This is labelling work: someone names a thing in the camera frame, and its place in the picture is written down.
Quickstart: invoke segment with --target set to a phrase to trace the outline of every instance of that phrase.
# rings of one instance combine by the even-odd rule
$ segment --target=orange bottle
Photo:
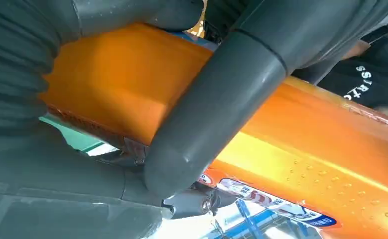
[[[63,47],[41,97],[118,147],[149,145],[211,54],[134,24]],[[288,77],[199,181],[332,238],[388,238],[388,117]]]

